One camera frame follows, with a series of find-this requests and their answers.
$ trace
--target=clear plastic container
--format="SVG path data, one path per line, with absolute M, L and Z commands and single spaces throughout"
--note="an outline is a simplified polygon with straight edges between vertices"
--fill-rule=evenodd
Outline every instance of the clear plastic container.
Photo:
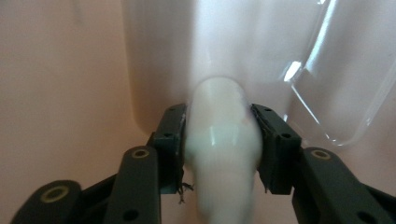
M 50 181 L 115 174 L 214 75 L 395 195 L 395 26 L 393 0 L 1 1 L 0 223 Z M 254 189 L 254 223 L 296 223 L 290 196 Z M 162 196 L 164 224 L 201 223 L 185 201 Z

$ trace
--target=black metal bracket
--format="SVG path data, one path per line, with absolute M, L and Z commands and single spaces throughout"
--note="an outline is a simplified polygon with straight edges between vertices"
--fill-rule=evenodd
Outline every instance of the black metal bracket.
M 330 151 L 301 137 L 271 108 L 252 105 L 262 131 L 266 189 L 291 194 L 299 223 L 396 223 L 396 199 L 368 187 Z M 87 189 L 70 180 L 38 189 L 12 223 L 161 223 L 160 193 L 182 192 L 186 106 L 165 110 L 146 146 L 125 152 L 119 172 Z
M 273 194 L 294 187 L 299 223 L 396 223 L 395 198 L 363 185 L 329 150 L 300 148 L 301 137 L 272 109 L 251 109 L 262 130 L 262 183 Z

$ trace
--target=screw hole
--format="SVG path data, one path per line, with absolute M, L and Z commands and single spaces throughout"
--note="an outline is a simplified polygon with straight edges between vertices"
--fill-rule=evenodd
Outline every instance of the screw hole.
M 126 211 L 123 215 L 124 221 L 134 221 L 137 217 L 139 217 L 139 213 L 134 209 Z
M 369 224 L 377 223 L 375 217 L 373 217 L 372 215 L 366 212 L 359 212 L 358 217 L 365 223 L 369 223 Z
M 132 153 L 132 157 L 135 159 L 142 159 L 149 155 L 149 152 L 145 149 L 138 149 Z
M 41 195 L 40 200 L 43 203 L 54 203 L 61 200 L 68 193 L 69 193 L 69 187 L 63 185 L 56 186 L 45 191 Z
M 291 135 L 289 133 L 282 133 L 281 135 L 284 138 L 291 138 Z
M 322 151 L 322 150 L 313 150 L 313 151 L 311 151 L 311 154 L 314 157 L 321 159 L 321 160 L 325 160 L 325 161 L 329 160 L 331 158 L 329 153 Z

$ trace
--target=white surface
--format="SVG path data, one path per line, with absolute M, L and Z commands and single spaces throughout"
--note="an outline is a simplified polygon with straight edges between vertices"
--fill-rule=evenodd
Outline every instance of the white surface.
M 234 76 L 250 102 L 287 115 L 306 145 L 332 146 L 362 182 L 396 194 L 394 1 L 334 2 L 345 11 L 335 10 L 325 33 L 320 73 L 289 82 L 289 65 L 304 65 L 318 43 L 330 1 L 123 3 L 0 2 L 0 223 L 52 180 L 86 188 L 114 174 L 122 153 L 146 142 L 163 110 L 214 73 Z M 378 112 L 354 144 L 335 147 L 302 102 L 347 140 L 366 105 Z M 358 121 L 352 131 L 345 129 L 349 120 Z M 265 195 L 257 180 L 254 223 L 296 223 L 290 197 Z M 163 223 L 200 223 L 195 195 L 186 197 L 181 206 L 177 196 L 162 197 Z
M 209 224 L 251 223 L 262 134 L 242 88 L 227 77 L 200 83 L 190 98 L 185 162 Z

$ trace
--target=white plastic bottle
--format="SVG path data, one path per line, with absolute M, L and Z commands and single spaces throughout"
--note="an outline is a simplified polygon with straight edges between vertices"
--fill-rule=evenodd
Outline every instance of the white plastic bottle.
M 254 173 L 261 154 L 260 129 L 241 87 L 226 77 L 202 82 L 189 104 L 185 159 L 207 223 L 251 222 Z

